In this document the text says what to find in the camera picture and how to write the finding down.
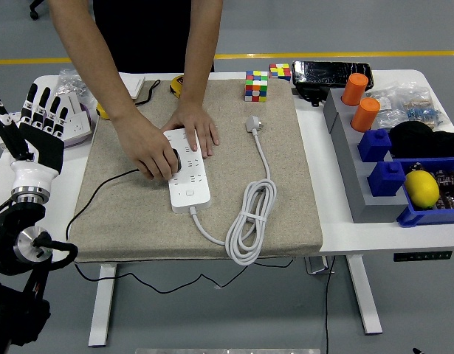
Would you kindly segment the person's right hand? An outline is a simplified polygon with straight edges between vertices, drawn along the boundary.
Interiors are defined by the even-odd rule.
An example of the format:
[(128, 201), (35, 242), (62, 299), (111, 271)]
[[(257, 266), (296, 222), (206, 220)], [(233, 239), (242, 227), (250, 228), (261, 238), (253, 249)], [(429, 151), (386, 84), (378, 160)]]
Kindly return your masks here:
[(167, 138), (136, 108), (111, 117), (119, 143), (147, 179), (169, 180), (178, 170), (178, 159)]

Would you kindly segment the person's left hand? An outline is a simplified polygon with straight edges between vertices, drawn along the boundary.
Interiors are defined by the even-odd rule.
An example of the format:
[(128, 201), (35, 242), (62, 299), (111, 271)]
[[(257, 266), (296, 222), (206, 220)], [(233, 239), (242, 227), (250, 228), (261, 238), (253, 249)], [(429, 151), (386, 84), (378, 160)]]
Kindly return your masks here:
[(184, 128), (192, 151), (201, 151), (204, 159), (213, 155), (220, 144), (219, 133), (211, 116), (201, 104), (180, 102), (162, 131)]

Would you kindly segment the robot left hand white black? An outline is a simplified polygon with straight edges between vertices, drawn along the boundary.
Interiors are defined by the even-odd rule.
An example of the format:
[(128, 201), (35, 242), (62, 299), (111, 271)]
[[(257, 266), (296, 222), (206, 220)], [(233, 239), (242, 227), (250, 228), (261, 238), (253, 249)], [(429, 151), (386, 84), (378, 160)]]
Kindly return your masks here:
[(33, 83), (17, 122), (0, 99), (0, 138), (13, 157), (10, 168), (15, 174), (14, 190), (39, 188), (50, 191), (52, 181), (63, 167), (62, 135), (67, 109), (57, 113), (61, 99), (56, 97), (46, 110), (51, 89), (46, 87), (35, 103), (37, 91), (38, 86)]

